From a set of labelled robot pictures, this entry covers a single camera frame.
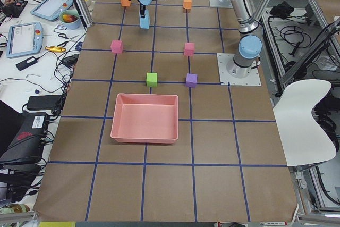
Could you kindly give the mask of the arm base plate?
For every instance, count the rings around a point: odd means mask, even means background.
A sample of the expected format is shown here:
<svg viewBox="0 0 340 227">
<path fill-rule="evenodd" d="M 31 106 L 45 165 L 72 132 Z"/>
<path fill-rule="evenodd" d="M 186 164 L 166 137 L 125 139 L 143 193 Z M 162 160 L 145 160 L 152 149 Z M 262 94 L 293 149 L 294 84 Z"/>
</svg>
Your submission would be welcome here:
<svg viewBox="0 0 340 227">
<path fill-rule="evenodd" d="M 231 0 L 209 0 L 210 7 L 232 9 Z"/>
<path fill-rule="evenodd" d="M 224 86 L 261 86 L 256 60 L 250 67 L 241 68 L 234 63 L 234 54 L 217 53 L 220 84 Z"/>
</svg>

